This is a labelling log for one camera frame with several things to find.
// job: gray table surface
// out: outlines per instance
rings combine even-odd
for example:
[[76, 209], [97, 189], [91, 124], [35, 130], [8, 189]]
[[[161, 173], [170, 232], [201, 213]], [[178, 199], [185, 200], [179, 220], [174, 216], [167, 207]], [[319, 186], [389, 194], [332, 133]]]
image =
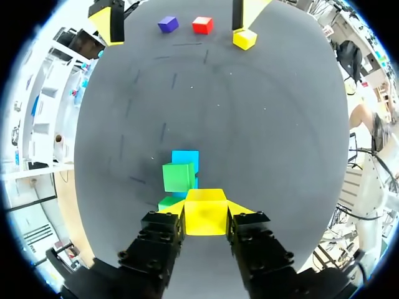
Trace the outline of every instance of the gray table surface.
[[[344, 180], [349, 140], [341, 74], [321, 28], [273, 1], [231, 43], [231, 0], [151, 0], [125, 21], [125, 44], [98, 62], [79, 115], [75, 177], [96, 257], [117, 266], [140, 219], [163, 199], [171, 150], [199, 150], [199, 187], [262, 210], [298, 269], [316, 247]], [[162, 34], [157, 22], [177, 16]], [[214, 20], [195, 35], [197, 16]], [[164, 298], [246, 298], [224, 236], [187, 237]]]

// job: green cube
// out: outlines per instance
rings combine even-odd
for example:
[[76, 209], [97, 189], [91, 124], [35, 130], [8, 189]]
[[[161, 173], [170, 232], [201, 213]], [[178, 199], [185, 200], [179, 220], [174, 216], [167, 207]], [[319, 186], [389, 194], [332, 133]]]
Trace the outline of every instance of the green cube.
[[179, 201], [182, 201], [184, 198], [178, 198], [178, 197], [172, 197], [172, 196], [167, 196], [164, 199], [160, 201], [158, 204], [158, 211], [164, 210], [167, 207], [170, 207], [174, 204], [177, 204]]
[[195, 185], [194, 163], [162, 166], [165, 192], [188, 192]]

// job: cube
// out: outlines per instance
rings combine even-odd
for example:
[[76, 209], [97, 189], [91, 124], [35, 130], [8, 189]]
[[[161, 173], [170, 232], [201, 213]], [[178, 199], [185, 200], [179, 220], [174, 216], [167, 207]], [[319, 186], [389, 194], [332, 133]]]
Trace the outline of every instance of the cube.
[[187, 235], [224, 235], [228, 202], [222, 189], [191, 189], [185, 200]]
[[257, 34], [249, 29], [238, 29], [233, 32], [233, 44], [247, 51], [255, 45]]
[[[198, 178], [195, 178], [195, 184], [193, 189], [198, 189]], [[178, 197], [180, 199], [185, 199], [187, 197], [188, 192], [173, 192], [173, 197]]]
[[197, 17], [193, 22], [193, 30], [197, 34], [209, 34], [213, 29], [211, 17]]
[[188, 164], [194, 163], [194, 172], [197, 174], [200, 170], [200, 152], [199, 151], [172, 151], [172, 163]]
[[178, 202], [180, 202], [182, 200], [183, 200], [183, 198], [167, 196], [158, 203], [158, 210], [160, 211], [160, 210], [166, 209], [167, 207], [177, 204]]
[[158, 22], [158, 26], [163, 33], [171, 33], [175, 29], [179, 27], [179, 23], [176, 17], [164, 17], [160, 22]]
[[165, 192], [187, 192], [194, 188], [194, 163], [168, 163], [162, 166], [162, 172]]

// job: wire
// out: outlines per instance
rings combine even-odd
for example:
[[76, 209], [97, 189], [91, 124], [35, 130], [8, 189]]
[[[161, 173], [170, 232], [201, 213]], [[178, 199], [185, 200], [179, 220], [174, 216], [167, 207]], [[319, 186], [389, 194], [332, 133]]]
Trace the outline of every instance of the wire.
[[349, 213], [348, 211], [346, 211], [345, 209], [342, 209], [341, 207], [337, 207], [337, 209], [344, 212], [345, 214], [348, 214], [349, 216], [352, 216], [353, 218], [356, 218], [359, 220], [364, 220], [364, 221], [373, 221], [373, 220], [377, 220], [382, 217], [382, 216], [378, 216], [378, 217], [366, 218], [366, 217], [357, 216], [355, 214]]
[[363, 265], [358, 261], [358, 260], [353, 260], [352, 262], [349, 263], [349, 265], [346, 268], [349, 268], [353, 265], [356, 265], [359, 267], [361, 273], [362, 273], [362, 278], [363, 278], [363, 284], [365, 285], [367, 283], [367, 274], [366, 270], [364, 269]]
[[313, 252], [313, 257], [312, 257], [312, 261], [313, 261], [313, 264], [314, 264], [314, 266], [316, 267], [316, 268], [318, 268], [319, 269], [319, 271], [321, 271], [322, 269], [320, 269], [318, 266], [316, 266], [316, 264], [315, 264], [315, 262], [314, 262], [314, 252]]
[[361, 170], [363, 170], [363, 168], [360, 167], [359, 164], [356, 164], [356, 163], [353, 163], [353, 162], [348, 162], [348, 164], [353, 165], [352, 168], [359, 167]]
[[64, 177], [62, 176], [62, 174], [60, 173], [60, 177], [62, 178], [62, 180], [64, 181], [64, 183], [68, 183], [69, 181], [69, 170], [67, 170], [67, 180], [64, 179]]
[[393, 176], [392, 172], [390, 171], [390, 169], [388, 168], [388, 166], [385, 164], [385, 162], [373, 151], [369, 151], [365, 148], [357, 148], [357, 149], [350, 149], [350, 151], [359, 151], [361, 153], [367, 153], [372, 155], [373, 157], [375, 157], [377, 159], [377, 161], [381, 164], [382, 168], [390, 175], [390, 177], [392, 178], [392, 183], [395, 187], [395, 192], [399, 193], [399, 184], [396, 181], [395, 177]]

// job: blue cube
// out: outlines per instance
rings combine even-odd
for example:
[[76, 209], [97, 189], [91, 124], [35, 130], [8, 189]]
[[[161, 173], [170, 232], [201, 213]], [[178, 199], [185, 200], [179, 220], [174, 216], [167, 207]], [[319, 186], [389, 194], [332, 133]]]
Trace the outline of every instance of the blue cube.
[[[194, 189], [198, 189], [198, 178], [195, 178], [195, 185]], [[178, 197], [178, 198], [184, 198], [186, 199], [188, 192], [173, 192], [172, 196], [173, 197]]]
[[200, 170], [200, 152], [199, 151], [172, 151], [173, 164], [194, 163], [194, 173]]
[[162, 21], [158, 23], [158, 26], [160, 26], [163, 33], [171, 33], [179, 27], [179, 23], [176, 17], [164, 17]]

